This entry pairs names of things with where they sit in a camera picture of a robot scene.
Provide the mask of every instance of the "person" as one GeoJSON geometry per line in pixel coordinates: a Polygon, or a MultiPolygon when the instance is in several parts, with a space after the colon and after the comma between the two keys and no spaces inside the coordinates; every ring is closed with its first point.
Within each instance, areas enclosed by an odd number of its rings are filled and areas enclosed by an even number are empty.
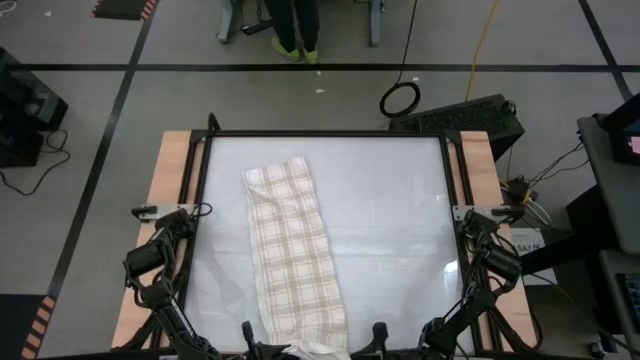
{"type": "Polygon", "coordinates": [[[300,51],[296,46],[296,33],[293,24],[293,6],[298,16],[298,27],[303,42],[303,52],[309,64],[318,62],[318,32],[320,18],[316,0],[265,0],[264,2],[273,21],[277,37],[271,45],[289,61],[300,60],[300,51]]]}

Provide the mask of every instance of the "electronic device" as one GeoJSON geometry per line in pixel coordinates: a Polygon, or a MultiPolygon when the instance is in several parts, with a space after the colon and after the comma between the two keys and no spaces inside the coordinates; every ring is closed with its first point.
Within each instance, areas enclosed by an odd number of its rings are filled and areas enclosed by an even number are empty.
{"type": "Polygon", "coordinates": [[[627,302],[629,317],[636,327],[636,332],[640,333],[640,274],[616,274],[616,279],[627,302]]]}
{"type": "Polygon", "coordinates": [[[600,127],[609,133],[613,159],[640,165],[640,93],[609,115],[595,114],[600,127]]]}
{"type": "Polygon", "coordinates": [[[524,134],[512,101],[502,94],[392,119],[390,131],[486,131],[494,160],[524,134]]]}
{"type": "Polygon", "coordinates": [[[0,168],[35,166],[44,138],[26,125],[22,114],[0,108],[0,168]]]}
{"type": "Polygon", "coordinates": [[[58,130],[67,103],[30,71],[20,70],[19,65],[0,48],[0,110],[18,114],[12,118],[36,131],[58,130]]]}

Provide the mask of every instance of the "white towel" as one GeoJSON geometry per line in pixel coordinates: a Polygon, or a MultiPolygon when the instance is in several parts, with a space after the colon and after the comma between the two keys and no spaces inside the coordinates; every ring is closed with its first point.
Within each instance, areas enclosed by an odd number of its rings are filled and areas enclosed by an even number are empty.
{"type": "Polygon", "coordinates": [[[327,233],[304,158],[243,174],[258,304],[271,344],[304,359],[349,360],[327,233]]]}

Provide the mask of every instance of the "gray floor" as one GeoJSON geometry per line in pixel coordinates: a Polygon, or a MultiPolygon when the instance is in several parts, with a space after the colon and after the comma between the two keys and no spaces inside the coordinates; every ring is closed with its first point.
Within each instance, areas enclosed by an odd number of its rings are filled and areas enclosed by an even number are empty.
{"type": "MultiPolygon", "coordinates": [[[[408,62],[469,64],[486,22],[490,0],[420,2],[408,62]]],[[[71,6],[64,0],[20,0],[0,18],[0,46],[24,63],[126,64],[138,22],[91,19],[94,0],[71,6]]],[[[382,44],[367,46],[367,6],[348,0],[320,1],[321,60],[325,63],[399,63],[412,1],[388,1],[382,44]]],[[[639,65],[635,18],[640,4],[590,0],[619,64],[639,65]]],[[[270,31],[237,35],[228,46],[215,40],[219,0],[163,0],[154,17],[140,63],[279,64],[269,45],[270,31]]],[[[245,21],[255,22],[246,4],[245,21]]],[[[503,1],[482,50],[481,64],[606,64],[577,1],[503,1]]],[[[5,250],[0,293],[46,292],[109,119],[121,72],[40,72],[37,75],[70,104],[63,122],[69,130],[72,160],[54,170],[31,198],[0,187],[0,225],[5,250]]],[[[407,72],[423,93],[419,110],[464,99],[467,72],[407,72]]],[[[380,96],[397,72],[137,72],[89,208],[41,357],[109,349],[123,293],[121,261],[136,241],[138,223],[129,210],[143,203],[163,131],[202,128],[215,112],[225,129],[384,129],[380,96]]],[[[640,91],[640,74],[627,73],[629,88],[640,91]]],[[[514,100],[526,134],[516,143],[510,176],[531,177],[578,143],[576,120],[608,112],[622,102],[607,73],[477,73],[472,97],[502,93],[514,100]]],[[[407,103],[391,98],[391,107],[407,103]]],[[[563,166],[580,164],[584,153],[563,166]]],[[[498,161],[506,178],[507,161],[498,161]]],[[[49,164],[7,172],[29,188],[49,164]]],[[[539,202],[554,226],[568,228],[564,206],[595,184],[588,166],[540,183],[539,202]]],[[[561,285],[589,311],[590,289],[584,265],[558,270],[561,285]]],[[[528,290],[545,334],[543,350],[587,356],[595,329],[548,287],[528,290]]]]}

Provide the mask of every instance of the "yellow-green shoe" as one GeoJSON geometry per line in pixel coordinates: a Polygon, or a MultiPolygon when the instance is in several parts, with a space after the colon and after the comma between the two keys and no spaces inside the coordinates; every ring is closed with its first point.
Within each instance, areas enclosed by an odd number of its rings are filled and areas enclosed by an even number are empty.
{"type": "Polygon", "coordinates": [[[304,56],[307,58],[307,62],[311,65],[318,63],[318,48],[313,51],[304,50],[304,56]]]}
{"type": "Polygon", "coordinates": [[[288,52],[284,47],[282,47],[282,44],[280,44],[280,40],[278,40],[277,37],[271,39],[271,46],[273,46],[278,54],[284,56],[285,59],[289,61],[296,62],[300,60],[300,52],[298,51],[298,49],[288,52]]]}

